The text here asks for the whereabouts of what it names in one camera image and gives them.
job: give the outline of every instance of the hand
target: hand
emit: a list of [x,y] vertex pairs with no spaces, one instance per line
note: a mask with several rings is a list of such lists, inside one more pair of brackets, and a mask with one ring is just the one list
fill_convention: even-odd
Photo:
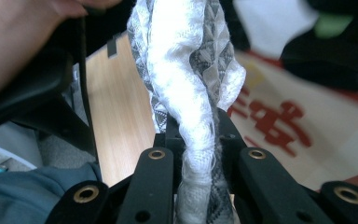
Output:
[[61,18],[78,18],[87,15],[84,7],[107,9],[121,2],[121,0],[47,0],[51,8]]

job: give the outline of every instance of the screw hole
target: screw hole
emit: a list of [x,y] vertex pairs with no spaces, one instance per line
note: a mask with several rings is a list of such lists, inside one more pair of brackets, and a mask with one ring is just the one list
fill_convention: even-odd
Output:
[[234,139],[234,138],[235,138],[235,134],[232,133],[226,133],[220,136],[220,139]]
[[306,222],[306,223],[312,223],[313,222],[312,217],[310,216],[310,214],[308,214],[306,212],[297,211],[296,215],[303,222]]
[[161,150],[153,150],[149,152],[149,158],[152,160],[159,160],[165,157],[165,152]]
[[74,201],[77,203],[89,203],[94,200],[100,191],[96,186],[87,185],[79,189],[74,195]]
[[249,151],[249,156],[257,160],[263,160],[267,157],[266,153],[256,149]]
[[91,189],[86,189],[80,193],[80,198],[87,199],[94,193]]
[[347,203],[358,204],[358,192],[356,190],[347,187],[336,187],[334,192],[341,200]]
[[69,129],[67,129],[67,128],[63,128],[63,129],[61,129],[61,132],[60,132],[60,134],[62,135],[62,136],[68,136],[69,134],[71,133],[71,130],[69,130]]
[[147,211],[140,211],[135,215],[135,220],[137,222],[146,222],[150,219],[150,213]]

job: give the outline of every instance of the red chinese character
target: red chinese character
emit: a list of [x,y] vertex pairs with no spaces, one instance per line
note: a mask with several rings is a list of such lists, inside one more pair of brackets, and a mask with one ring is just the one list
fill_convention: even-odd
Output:
[[[311,141],[302,129],[295,124],[294,119],[302,118],[303,111],[294,103],[285,101],[281,103],[281,110],[276,111],[266,105],[263,105],[260,101],[254,100],[249,104],[251,112],[251,119],[256,121],[255,127],[257,130],[265,135],[265,140],[272,145],[281,147],[284,151],[291,156],[295,156],[296,153],[288,146],[294,142],[297,138],[301,144],[305,147],[311,146]],[[284,129],[278,127],[277,121],[282,121],[287,125],[296,136],[292,136]]]

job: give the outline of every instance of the green object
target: green object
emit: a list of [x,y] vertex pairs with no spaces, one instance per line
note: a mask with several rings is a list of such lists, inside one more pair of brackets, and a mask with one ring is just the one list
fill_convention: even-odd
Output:
[[320,12],[313,29],[318,38],[331,38],[342,34],[352,20],[352,15]]

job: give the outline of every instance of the wooden floor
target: wooden floor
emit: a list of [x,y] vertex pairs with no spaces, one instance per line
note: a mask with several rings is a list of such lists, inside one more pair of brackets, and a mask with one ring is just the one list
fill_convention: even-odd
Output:
[[113,186],[133,173],[141,152],[153,145],[149,97],[126,35],[117,39],[116,56],[108,58],[107,48],[90,56],[87,73],[103,182]]

